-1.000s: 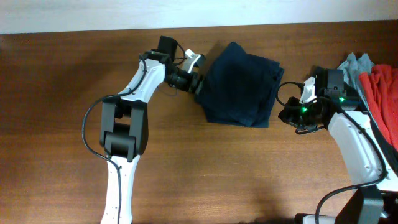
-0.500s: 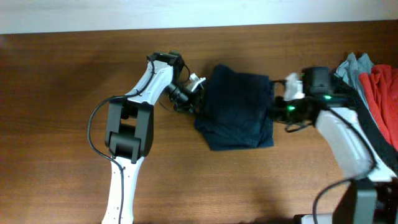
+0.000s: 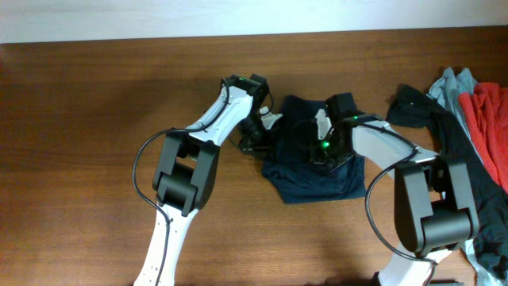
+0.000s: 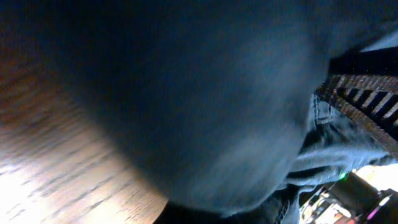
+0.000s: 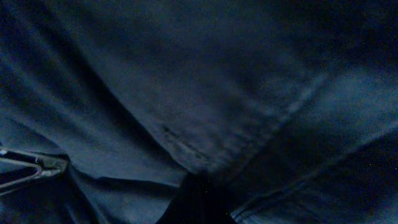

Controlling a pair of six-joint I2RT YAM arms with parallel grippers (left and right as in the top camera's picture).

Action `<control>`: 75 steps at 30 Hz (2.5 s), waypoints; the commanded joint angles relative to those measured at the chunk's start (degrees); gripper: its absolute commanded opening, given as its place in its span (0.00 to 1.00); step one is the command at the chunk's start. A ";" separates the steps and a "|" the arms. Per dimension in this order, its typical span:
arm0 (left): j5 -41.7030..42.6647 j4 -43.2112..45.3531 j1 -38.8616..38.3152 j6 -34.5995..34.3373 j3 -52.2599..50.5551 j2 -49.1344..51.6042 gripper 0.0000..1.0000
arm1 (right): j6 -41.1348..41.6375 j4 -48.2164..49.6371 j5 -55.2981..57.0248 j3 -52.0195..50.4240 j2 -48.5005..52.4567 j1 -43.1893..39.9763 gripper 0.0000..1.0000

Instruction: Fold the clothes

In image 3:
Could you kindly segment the navy blue shorts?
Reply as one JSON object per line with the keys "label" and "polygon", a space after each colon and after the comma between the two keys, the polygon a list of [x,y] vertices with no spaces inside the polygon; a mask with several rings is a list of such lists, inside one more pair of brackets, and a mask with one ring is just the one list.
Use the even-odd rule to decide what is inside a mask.
{"label": "navy blue shorts", "polygon": [[353,157],[340,167],[310,162],[307,146],[318,140],[315,115],[323,108],[323,101],[288,95],[279,110],[280,137],[261,174],[286,204],[357,199],[366,194],[363,157]]}

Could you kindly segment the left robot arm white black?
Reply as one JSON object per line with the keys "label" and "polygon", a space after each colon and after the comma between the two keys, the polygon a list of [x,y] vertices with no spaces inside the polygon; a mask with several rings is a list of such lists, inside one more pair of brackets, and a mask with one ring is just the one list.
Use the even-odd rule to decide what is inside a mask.
{"label": "left robot arm white black", "polygon": [[148,204],[156,222],[136,285],[173,285],[188,228],[214,189],[222,143],[234,130],[243,153],[261,159],[273,154],[280,116],[262,105],[271,94],[267,80],[253,74],[221,80],[217,100],[195,123],[158,133],[164,141],[154,172],[156,193]]}

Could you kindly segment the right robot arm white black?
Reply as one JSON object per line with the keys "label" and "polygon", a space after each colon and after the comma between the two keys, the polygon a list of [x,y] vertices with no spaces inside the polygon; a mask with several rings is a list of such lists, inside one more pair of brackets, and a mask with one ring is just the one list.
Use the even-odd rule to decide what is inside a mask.
{"label": "right robot arm white black", "polygon": [[368,185],[364,206],[376,235],[371,195],[384,177],[394,180],[394,226],[398,246],[380,241],[393,253],[372,277],[374,285],[429,285],[439,263],[475,238],[479,219],[466,164],[423,149],[375,115],[314,116],[317,149],[339,161],[359,155],[381,172]]}

